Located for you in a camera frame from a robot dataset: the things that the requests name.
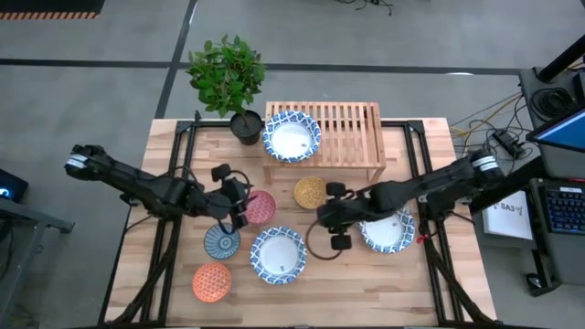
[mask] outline white paper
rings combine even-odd
[[[513,238],[532,239],[527,195],[518,191],[484,209],[484,232]]]

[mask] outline blue and white plate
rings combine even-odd
[[[308,114],[284,111],[266,122],[262,140],[270,155],[283,162],[297,163],[317,152],[321,128]]]
[[[227,232],[231,232],[231,224],[224,224]],[[203,238],[203,246],[209,256],[216,260],[225,260],[233,256],[239,248],[238,231],[224,233],[219,224],[212,226]]]
[[[304,270],[307,250],[303,238],[291,228],[263,231],[252,244],[250,263],[259,277],[270,284],[292,282]]]
[[[375,222],[360,222],[359,228],[366,244],[377,252],[399,252],[414,239],[414,218],[404,209]]]

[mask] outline pink bowl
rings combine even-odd
[[[264,225],[272,219],[276,212],[276,201],[266,191],[252,191],[250,198],[256,197],[248,204],[246,216],[248,222],[254,225]]]

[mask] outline orange bowl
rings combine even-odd
[[[231,274],[218,262],[201,265],[193,277],[193,293],[201,302],[219,302],[231,287]]]

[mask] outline yellow bowl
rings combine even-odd
[[[325,199],[325,181],[321,178],[305,177],[294,187],[294,200],[305,209],[316,209]]]

